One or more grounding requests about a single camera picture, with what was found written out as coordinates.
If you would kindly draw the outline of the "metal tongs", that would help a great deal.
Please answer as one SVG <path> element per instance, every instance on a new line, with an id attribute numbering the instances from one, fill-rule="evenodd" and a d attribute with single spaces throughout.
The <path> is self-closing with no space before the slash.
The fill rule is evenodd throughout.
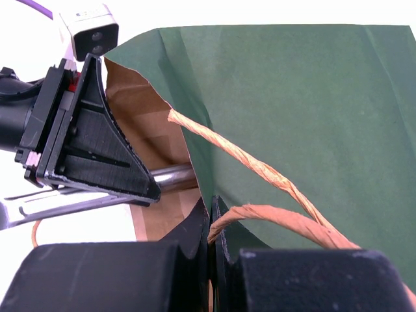
<path id="1" fill-rule="evenodd" d="M 180 164 L 151 172 L 163 193 L 194 189 L 198 186 L 192 165 Z M 70 187 L 41 190 L 1 199 L 1 229 L 14 228 L 33 221 L 69 215 L 119 204 L 149 206 L 158 199 L 134 199 L 130 196 L 92 192 Z"/>

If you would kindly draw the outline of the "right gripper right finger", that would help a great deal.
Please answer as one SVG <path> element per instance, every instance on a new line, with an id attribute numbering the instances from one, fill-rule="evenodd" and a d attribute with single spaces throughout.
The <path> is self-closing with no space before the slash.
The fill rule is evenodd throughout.
<path id="1" fill-rule="evenodd" d="M 376 250 L 272 249 L 241 223 L 213 244 L 215 311 L 412 311 Z"/>

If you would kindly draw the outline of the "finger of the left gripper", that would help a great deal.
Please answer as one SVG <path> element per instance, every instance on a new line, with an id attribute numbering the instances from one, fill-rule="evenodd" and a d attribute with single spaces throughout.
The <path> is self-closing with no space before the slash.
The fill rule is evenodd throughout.
<path id="1" fill-rule="evenodd" d="M 44 185 L 105 192 L 141 205 L 159 201 L 160 186 L 109 109 L 99 57 L 87 56 L 74 92 L 58 104 L 35 177 Z"/>

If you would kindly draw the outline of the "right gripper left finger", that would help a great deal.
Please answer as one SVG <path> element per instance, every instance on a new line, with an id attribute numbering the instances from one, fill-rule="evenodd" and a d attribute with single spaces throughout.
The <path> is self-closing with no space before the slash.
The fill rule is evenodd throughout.
<path id="1" fill-rule="evenodd" d="M 202 201 L 169 234 L 148 242 L 36 247 L 2 311 L 207 311 L 207 232 Z"/>

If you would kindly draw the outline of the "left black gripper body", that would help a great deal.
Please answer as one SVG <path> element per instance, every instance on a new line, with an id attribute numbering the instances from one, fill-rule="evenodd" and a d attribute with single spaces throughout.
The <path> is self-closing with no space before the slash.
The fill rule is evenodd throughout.
<path id="1" fill-rule="evenodd" d="M 37 187 L 76 186 L 72 142 L 81 133 L 75 100 L 80 78 L 66 59 L 32 82 L 11 68 L 1 70 L 1 149 L 14 153 L 25 180 Z"/>

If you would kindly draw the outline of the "green brown paper bag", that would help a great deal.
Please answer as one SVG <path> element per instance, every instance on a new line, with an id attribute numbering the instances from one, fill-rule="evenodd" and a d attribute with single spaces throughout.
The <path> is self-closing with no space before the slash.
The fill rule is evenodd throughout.
<path id="1" fill-rule="evenodd" d="M 405 26 L 211 25 L 109 51 L 109 109 L 150 169 L 198 186 L 131 205 L 129 242 L 159 241 L 202 201 L 209 308 L 220 232 L 272 249 L 376 250 L 413 300 L 415 39 Z"/>

